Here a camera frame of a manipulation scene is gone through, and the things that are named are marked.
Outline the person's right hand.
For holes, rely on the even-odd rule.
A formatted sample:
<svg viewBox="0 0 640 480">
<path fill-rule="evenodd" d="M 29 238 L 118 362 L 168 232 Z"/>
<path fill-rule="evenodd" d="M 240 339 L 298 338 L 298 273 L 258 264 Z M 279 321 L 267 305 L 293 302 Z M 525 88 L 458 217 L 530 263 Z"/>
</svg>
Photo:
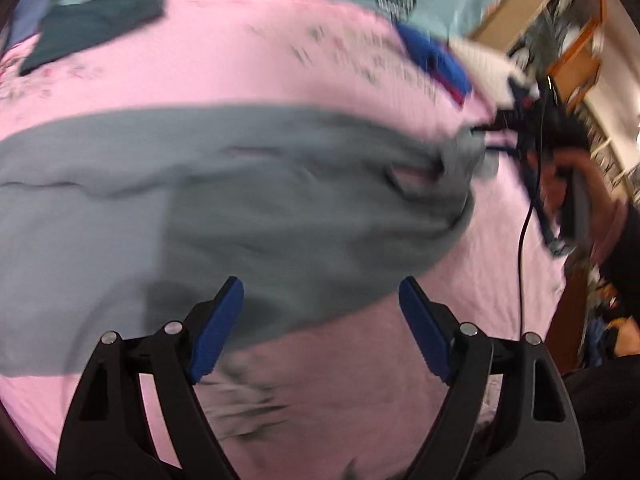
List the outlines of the person's right hand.
<svg viewBox="0 0 640 480">
<path fill-rule="evenodd" d="M 590 259 L 595 264 L 602 264 L 620 240 L 627 217 L 627 202 L 610 194 L 599 167 L 588 153 L 566 148 L 547 158 L 540 172 L 540 196 L 544 211 L 551 218 L 556 219 L 565 202 L 566 183 L 558 176 L 558 171 L 569 169 L 584 179 L 590 203 Z"/>
</svg>

